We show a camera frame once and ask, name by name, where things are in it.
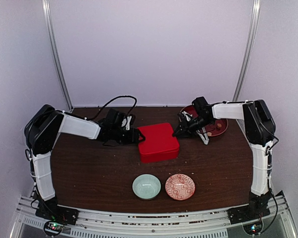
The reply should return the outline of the red square chocolate box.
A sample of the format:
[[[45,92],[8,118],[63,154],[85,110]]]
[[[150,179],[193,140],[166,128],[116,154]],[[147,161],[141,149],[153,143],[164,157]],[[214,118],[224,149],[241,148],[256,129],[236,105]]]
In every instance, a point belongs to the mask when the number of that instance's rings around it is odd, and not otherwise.
[[[145,152],[139,148],[140,160],[143,163],[155,163],[160,161],[176,159],[179,154],[179,147],[172,150],[165,151],[149,151]]]

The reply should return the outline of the red square box lid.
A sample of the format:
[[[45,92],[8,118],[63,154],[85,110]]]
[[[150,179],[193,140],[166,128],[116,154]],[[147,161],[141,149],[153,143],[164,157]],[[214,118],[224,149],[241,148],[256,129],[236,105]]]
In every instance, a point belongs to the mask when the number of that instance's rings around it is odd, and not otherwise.
[[[174,130],[168,122],[141,126],[138,129],[146,137],[144,142],[139,143],[138,148],[145,152],[153,150],[160,152],[180,148],[177,138],[172,136]]]

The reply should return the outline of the white handled serving tongs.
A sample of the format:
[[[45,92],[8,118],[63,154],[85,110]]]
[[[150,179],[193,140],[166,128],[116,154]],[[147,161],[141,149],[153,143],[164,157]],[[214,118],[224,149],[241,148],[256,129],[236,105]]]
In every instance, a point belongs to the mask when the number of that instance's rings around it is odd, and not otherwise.
[[[203,127],[202,129],[197,130],[197,134],[201,138],[201,140],[203,141],[203,143],[205,145],[208,145],[208,143],[209,143],[209,137],[208,137],[208,134],[207,134],[205,128]]]

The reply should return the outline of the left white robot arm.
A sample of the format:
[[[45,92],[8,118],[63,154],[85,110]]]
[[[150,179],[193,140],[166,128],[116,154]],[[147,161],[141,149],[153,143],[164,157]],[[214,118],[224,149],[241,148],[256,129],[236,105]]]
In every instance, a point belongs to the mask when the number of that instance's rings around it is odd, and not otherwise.
[[[45,104],[28,122],[24,129],[27,149],[30,152],[31,173],[43,201],[42,212],[50,220],[61,216],[61,208],[53,203],[56,198],[51,171],[51,155],[60,134],[71,134],[106,144],[139,144],[146,137],[133,128],[135,116],[110,109],[106,117],[93,121],[88,118],[56,110]]]

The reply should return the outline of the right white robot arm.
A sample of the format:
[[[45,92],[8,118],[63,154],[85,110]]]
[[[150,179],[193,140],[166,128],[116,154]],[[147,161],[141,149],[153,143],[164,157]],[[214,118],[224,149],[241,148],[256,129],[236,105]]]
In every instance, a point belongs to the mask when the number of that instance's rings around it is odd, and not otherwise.
[[[205,126],[218,119],[234,119],[244,122],[246,139],[253,155],[253,180],[250,199],[245,207],[245,215],[255,219],[264,210],[263,203],[272,197],[271,169],[272,149],[278,143],[275,136],[276,125],[264,100],[243,102],[218,102],[209,104],[204,97],[192,102],[197,116],[179,112],[180,123],[173,132],[177,138],[187,138],[194,134],[208,143],[206,133],[201,132]]]

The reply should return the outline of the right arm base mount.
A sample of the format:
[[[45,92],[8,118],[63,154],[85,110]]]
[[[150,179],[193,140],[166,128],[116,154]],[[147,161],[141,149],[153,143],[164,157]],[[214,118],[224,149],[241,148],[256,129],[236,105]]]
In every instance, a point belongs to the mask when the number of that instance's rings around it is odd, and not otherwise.
[[[227,210],[230,224],[242,224],[243,230],[250,236],[260,235],[264,231],[263,217],[270,215],[268,208],[256,211],[250,205],[233,207]]]

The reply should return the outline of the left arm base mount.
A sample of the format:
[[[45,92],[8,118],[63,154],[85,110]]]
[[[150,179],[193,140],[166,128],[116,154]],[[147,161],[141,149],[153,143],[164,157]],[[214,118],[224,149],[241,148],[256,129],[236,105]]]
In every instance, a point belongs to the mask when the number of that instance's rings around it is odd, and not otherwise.
[[[55,237],[62,233],[67,225],[75,225],[79,211],[73,208],[56,206],[55,210],[49,208],[43,202],[39,203],[35,215],[44,218],[43,232],[48,237]]]

